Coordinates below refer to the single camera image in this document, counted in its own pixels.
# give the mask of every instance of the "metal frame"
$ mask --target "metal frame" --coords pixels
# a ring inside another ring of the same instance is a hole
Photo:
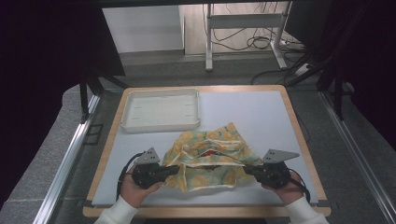
[[[359,148],[359,145],[356,143],[352,134],[349,132],[348,127],[342,120],[338,118],[336,112],[333,110],[332,99],[328,94],[325,94],[322,91],[319,92],[319,96],[325,104],[327,111],[329,112],[330,117],[335,124],[335,127],[341,134],[352,159],[358,166],[364,181],[366,182],[370,191],[373,193],[375,200],[388,223],[396,223],[396,209],[392,200],[390,199],[382,184],[376,178],[375,173],[361,153],[361,149]]]
[[[99,100],[100,97],[96,95],[94,95],[91,98],[89,104],[90,114],[92,114],[95,111],[96,106],[99,103]],[[35,217],[35,221],[33,223],[44,224],[50,220],[50,216],[52,215],[55,204],[57,203],[59,195],[61,194],[61,191],[64,187],[64,183],[66,182],[66,179],[77,157],[79,149],[81,148],[81,145],[84,140],[84,136],[88,131],[91,121],[92,121],[92,116],[88,116],[85,123],[80,123],[78,125],[76,133],[73,136],[73,139],[70,143],[70,146],[67,149],[66,154],[64,155],[64,159],[62,160],[61,166],[59,167],[58,172],[56,173],[52,181],[52,184],[49,187],[49,191],[46,197],[44,198],[44,201],[41,204],[41,207],[38,210],[38,213]]]
[[[273,14],[240,14],[240,15],[212,15],[212,4],[207,4],[206,13],[206,71],[213,70],[212,51],[212,29],[233,29],[233,28],[257,28],[257,27],[277,27],[277,34],[274,41],[271,41],[271,48],[276,56],[280,69],[287,68],[285,60],[279,49],[280,37],[285,28],[291,2],[288,2],[282,13]]]

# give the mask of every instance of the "crumpled fabric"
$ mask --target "crumpled fabric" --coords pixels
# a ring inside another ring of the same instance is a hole
[[[211,132],[184,132],[163,158],[164,166],[180,166],[164,184],[184,192],[233,188],[238,180],[251,177],[245,174],[245,164],[261,163],[233,123]]]

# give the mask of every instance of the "table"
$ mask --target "table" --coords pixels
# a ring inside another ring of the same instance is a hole
[[[114,145],[115,137],[120,126],[120,120],[122,117],[125,102],[128,93],[131,91],[150,91],[150,90],[166,90],[174,89],[175,87],[167,88],[129,88],[125,90],[120,100],[120,105],[117,110],[116,116],[113,120],[113,124],[106,141],[106,145],[96,170],[95,177],[92,181],[90,192],[87,196],[87,200],[91,201],[95,195],[97,187],[103,176],[106,164],[109,159],[112,147]],[[314,209],[325,216],[331,213],[331,208],[324,204],[327,202],[327,197],[324,193],[323,187],[321,186],[318,173],[315,168],[315,164],[312,161],[309,150],[304,140],[303,133],[298,124],[297,118],[293,112],[290,99],[286,93],[286,90],[282,86],[268,85],[268,86],[202,86],[193,87],[199,92],[240,92],[240,91],[279,91],[287,109],[287,113],[290,118],[292,129],[294,130],[298,145],[301,148],[304,162],[308,168],[310,177],[313,181],[315,191],[318,195],[319,203],[314,205]],[[104,208],[95,208],[85,206],[83,208],[83,214],[86,217],[98,217],[102,213]],[[142,218],[160,218],[160,217],[287,217],[289,214],[283,206],[141,206],[136,217]]]

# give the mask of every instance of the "white wall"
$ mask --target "white wall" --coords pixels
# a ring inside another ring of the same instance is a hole
[[[117,51],[183,49],[178,6],[104,8]]]

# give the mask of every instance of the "yellow floral cloth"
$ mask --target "yellow floral cloth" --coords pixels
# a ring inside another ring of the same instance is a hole
[[[182,191],[233,188],[237,179],[249,177],[245,164],[261,164],[233,123],[212,132],[184,132],[166,152],[163,165],[179,165],[165,186]]]

